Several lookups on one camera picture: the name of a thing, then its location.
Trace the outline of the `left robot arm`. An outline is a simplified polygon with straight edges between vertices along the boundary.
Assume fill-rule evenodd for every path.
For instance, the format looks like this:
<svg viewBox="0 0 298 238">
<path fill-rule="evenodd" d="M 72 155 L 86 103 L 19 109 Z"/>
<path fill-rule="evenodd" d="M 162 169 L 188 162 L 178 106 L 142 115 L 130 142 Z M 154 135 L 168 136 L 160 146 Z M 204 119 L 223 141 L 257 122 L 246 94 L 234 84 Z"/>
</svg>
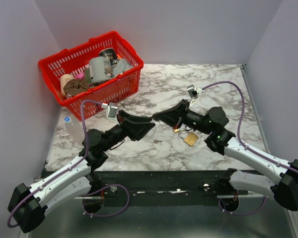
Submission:
<svg viewBox="0 0 298 238">
<path fill-rule="evenodd" d="M 111 129 L 105 132 L 98 129 L 86 131 L 83 150 L 66 166 L 30 186 L 21 183 L 14 189 L 7 208 L 10 213 L 8 227 L 20 227 L 28 233 L 61 203 L 85 194 L 96 195 L 101 182 L 93 171 L 107 160 L 106 151 L 126 137 L 139 141 L 154 127 L 151 118 L 133 116 L 120 110 L 116 125 Z"/>
</svg>

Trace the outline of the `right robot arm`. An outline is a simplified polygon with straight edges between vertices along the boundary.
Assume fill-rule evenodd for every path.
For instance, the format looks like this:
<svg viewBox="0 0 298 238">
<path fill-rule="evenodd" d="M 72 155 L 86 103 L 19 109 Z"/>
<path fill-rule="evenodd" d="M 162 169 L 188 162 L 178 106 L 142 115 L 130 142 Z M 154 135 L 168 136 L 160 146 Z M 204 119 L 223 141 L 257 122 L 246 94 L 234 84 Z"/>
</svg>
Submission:
<svg viewBox="0 0 298 238">
<path fill-rule="evenodd" d="M 219 190 L 230 194 L 234 190 L 249 190 L 274 198 L 282 207 L 298 211 L 298 159 L 291 161 L 274 157 L 249 144 L 227 130 L 229 120 L 221 107 L 212 107 L 204 115 L 189 108 L 190 102 L 181 100 L 176 106 L 153 114 L 172 128 L 186 125 L 207 135 L 205 143 L 213 152 L 237 159 L 261 173 L 246 175 L 235 171 L 219 181 Z"/>
</svg>

